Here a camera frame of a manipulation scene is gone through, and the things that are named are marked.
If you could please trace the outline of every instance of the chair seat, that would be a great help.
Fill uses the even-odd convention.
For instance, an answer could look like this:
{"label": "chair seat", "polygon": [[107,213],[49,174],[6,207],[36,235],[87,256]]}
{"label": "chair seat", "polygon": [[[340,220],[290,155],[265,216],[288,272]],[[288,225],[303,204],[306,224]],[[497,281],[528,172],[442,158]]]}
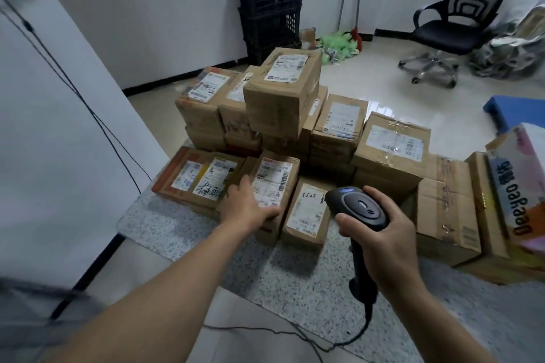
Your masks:
{"label": "chair seat", "polygon": [[416,29],[411,40],[456,55],[467,55],[480,48],[488,38],[479,28],[444,20],[432,20]]}

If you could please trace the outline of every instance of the person's left hand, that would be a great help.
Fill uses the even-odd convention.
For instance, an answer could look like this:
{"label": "person's left hand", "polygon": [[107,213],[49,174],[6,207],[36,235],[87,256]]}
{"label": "person's left hand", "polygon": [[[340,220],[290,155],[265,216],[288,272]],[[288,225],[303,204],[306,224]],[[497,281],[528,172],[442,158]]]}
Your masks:
{"label": "person's left hand", "polygon": [[260,207],[253,195],[248,175],[240,180],[240,185],[232,185],[221,207],[221,224],[244,233],[245,237],[262,226],[269,218],[280,214],[279,207]]}

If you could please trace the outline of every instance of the hand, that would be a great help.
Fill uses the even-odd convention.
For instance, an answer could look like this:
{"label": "hand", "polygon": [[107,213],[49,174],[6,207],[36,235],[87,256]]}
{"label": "hand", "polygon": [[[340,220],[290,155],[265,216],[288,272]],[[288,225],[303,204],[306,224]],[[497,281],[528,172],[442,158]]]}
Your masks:
{"label": "hand", "polygon": [[243,233],[244,238],[263,225],[269,218],[280,214],[279,207],[260,207],[253,195],[248,175],[240,180],[240,185],[232,185],[221,207],[221,224]]}
{"label": "hand", "polygon": [[376,232],[349,215],[337,214],[335,220],[339,233],[360,243],[369,275],[386,298],[423,287],[418,270],[414,224],[390,197],[372,187],[364,187],[364,191],[382,206],[390,224]]}

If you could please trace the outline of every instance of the person's left arm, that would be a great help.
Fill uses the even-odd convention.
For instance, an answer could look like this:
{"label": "person's left arm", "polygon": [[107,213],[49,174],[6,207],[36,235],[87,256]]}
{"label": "person's left arm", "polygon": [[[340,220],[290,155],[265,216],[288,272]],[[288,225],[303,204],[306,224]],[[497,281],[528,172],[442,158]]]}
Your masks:
{"label": "person's left arm", "polygon": [[235,251],[276,207],[259,208],[248,176],[232,185],[212,234],[85,325],[54,361],[184,362]]}

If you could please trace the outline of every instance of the person's right arm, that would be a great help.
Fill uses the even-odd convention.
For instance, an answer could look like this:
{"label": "person's right arm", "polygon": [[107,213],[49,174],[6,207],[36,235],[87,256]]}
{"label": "person's right arm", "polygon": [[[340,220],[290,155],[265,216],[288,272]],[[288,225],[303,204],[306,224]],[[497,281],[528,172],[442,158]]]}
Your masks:
{"label": "person's right arm", "polygon": [[364,191],[390,216],[390,225],[375,232],[356,219],[337,214],[339,232],[361,244],[365,265],[388,299],[426,363],[495,363],[446,308],[426,289],[418,270],[414,224],[385,194]]}

